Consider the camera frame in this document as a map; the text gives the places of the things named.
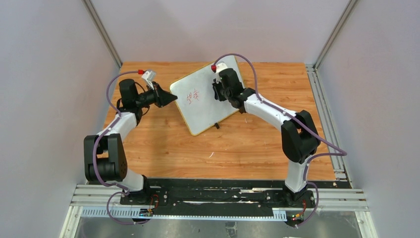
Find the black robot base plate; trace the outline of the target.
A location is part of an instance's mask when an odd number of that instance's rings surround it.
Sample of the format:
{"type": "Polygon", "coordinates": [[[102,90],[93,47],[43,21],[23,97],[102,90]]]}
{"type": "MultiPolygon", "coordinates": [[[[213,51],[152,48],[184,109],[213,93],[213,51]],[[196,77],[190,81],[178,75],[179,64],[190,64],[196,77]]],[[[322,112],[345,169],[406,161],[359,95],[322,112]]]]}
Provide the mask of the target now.
{"type": "Polygon", "coordinates": [[[308,204],[290,207],[279,200],[285,182],[282,180],[150,178],[152,192],[144,201],[133,194],[123,195],[122,205],[151,208],[156,215],[203,217],[269,217],[273,209],[285,209],[302,217],[317,207],[311,190],[308,204]]]}

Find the yellow framed whiteboard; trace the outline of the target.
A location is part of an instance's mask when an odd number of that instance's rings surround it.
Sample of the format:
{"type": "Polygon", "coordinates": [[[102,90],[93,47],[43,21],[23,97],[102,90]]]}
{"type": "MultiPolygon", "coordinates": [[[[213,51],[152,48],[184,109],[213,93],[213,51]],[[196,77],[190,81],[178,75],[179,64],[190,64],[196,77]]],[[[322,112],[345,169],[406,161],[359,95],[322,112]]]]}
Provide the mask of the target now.
{"type": "Polygon", "coordinates": [[[189,132],[196,136],[238,111],[226,101],[215,98],[213,83],[217,78],[211,69],[213,62],[171,83],[170,93],[189,132]]]}

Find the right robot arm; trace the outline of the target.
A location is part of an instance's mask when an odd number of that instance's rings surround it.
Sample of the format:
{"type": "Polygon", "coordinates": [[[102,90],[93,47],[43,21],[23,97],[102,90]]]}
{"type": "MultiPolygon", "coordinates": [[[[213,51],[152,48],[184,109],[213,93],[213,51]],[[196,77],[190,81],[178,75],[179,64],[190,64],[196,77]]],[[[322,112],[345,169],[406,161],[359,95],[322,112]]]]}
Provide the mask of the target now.
{"type": "Polygon", "coordinates": [[[288,158],[288,174],[279,200],[288,206],[308,204],[307,173],[312,156],[320,145],[314,121],[309,112],[294,112],[272,104],[252,88],[245,88],[232,68],[211,66],[216,78],[212,83],[218,101],[228,101],[240,113],[255,115],[281,133],[283,153],[288,158]]]}

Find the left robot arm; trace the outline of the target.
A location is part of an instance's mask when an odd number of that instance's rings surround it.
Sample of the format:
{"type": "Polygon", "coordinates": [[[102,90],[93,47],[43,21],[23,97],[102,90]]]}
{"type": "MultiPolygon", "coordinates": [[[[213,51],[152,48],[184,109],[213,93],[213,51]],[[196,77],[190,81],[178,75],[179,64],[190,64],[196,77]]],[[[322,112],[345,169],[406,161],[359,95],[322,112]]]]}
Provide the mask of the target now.
{"type": "Polygon", "coordinates": [[[178,97],[154,81],[142,93],[137,85],[133,79],[120,81],[121,98],[113,121],[101,132],[84,138],[84,168],[88,181],[115,185],[147,201],[152,195],[147,177],[128,168],[123,140],[140,123],[143,109],[149,110],[151,105],[162,108],[178,97]]]}

